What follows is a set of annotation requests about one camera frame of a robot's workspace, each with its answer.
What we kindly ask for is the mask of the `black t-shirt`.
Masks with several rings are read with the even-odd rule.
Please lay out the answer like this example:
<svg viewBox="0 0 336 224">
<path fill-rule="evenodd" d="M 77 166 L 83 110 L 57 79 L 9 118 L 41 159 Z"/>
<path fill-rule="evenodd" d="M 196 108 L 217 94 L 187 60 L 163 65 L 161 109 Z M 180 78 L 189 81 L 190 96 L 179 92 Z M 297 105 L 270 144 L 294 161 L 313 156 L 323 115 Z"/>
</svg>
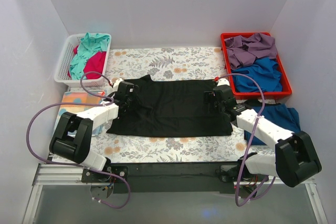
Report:
<svg viewBox="0 0 336 224">
<path fill-rule="evenodd" d="M 209 80 L 153 81 L 150 75 L 128 81 L 136 86 L 130 104 L 112 121 L 108 134 L 145 137 L 230 136 L 228 119 L 204 94 L 216 83 Z"/>
</svg>

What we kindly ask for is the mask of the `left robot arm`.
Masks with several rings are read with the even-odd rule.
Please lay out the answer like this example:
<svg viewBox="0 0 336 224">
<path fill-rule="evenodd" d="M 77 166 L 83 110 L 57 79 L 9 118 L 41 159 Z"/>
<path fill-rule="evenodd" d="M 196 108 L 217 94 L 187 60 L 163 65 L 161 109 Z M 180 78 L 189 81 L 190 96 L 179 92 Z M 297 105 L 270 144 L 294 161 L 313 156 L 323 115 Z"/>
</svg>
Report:
<svg viewBox="0 0 336 224">
<path fill-rule="evenodd" d="M 135 105 L 139 86 L 121 81 L 113 86 L 112 96 L 99 106 L 77 114 L 65 112 L 60 116 L 49 150 L 75 164 L 91 170 L 100 182 L 111 178 L 111 161 L 91 149 L 92 132 L 107 121 L 119 119 Z"/>
</svg>

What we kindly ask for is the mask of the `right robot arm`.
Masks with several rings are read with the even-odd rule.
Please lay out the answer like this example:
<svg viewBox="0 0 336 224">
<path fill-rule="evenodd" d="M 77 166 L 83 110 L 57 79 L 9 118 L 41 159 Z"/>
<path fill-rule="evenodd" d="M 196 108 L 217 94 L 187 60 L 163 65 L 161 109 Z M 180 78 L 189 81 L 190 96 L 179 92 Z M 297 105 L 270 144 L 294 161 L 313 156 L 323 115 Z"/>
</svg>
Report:
<svg viewBox="0 0 336 224">
<path fill-rule="evenodd" d="M 238 160 L 237 178 L 248 181 L 255 175 L 278 177 L 295 187 L 322 171 L 312 139 L 304 131 L 293 132 L 264 118 L 245 102 L 237 103 L 228 85 L 204 93 L 204 100 L 225 119 L 257 137 L 274 154 L 248 153 Z"/>
</svg>

